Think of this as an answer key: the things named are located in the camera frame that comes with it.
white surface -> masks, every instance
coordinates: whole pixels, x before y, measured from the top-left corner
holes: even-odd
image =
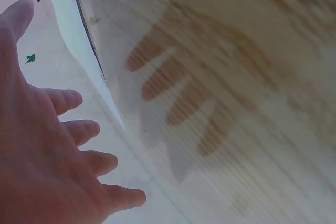
[[[51,0],[62,38],[69,51],[87,72],[92,83],[104,98],[114,117],[124,128],[118,109],[102,77],[102,73],[90,46],[76,0]]]

wooden floor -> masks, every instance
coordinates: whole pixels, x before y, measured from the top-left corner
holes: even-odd
[[[122,134],[189,223],[336,223],[336,0],[80,2]]]

wood grain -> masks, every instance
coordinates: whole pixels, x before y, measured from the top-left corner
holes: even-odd
[[[80,2],[129,145],[190,222],[336,221],[336,0]]]

